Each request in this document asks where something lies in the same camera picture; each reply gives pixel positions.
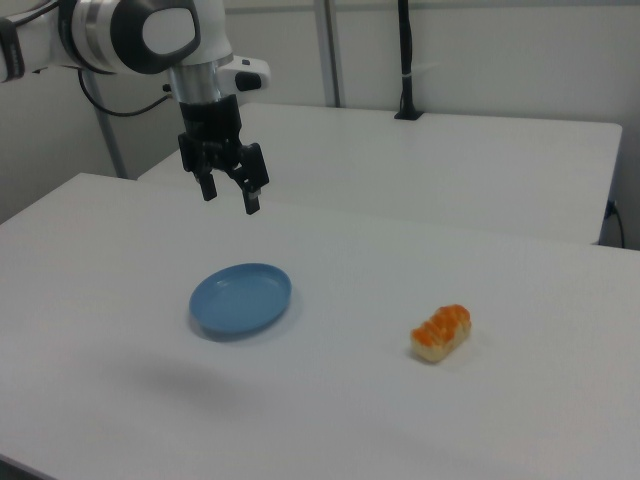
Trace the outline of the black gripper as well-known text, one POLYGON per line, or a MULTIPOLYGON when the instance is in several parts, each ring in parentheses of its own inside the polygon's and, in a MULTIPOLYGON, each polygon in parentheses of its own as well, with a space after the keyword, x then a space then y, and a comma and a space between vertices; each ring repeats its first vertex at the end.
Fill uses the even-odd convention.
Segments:
POLYGON ((237 96, 179 106, 185 128, 178 136, 182 165, 196 178, 203 199, 217 197, 211 171, 221 170, 242 190, 246 213, 258 212, 261 189, 269 183, 269 174, 260 145, 243 145, 240 140, 242 121, 237 96))

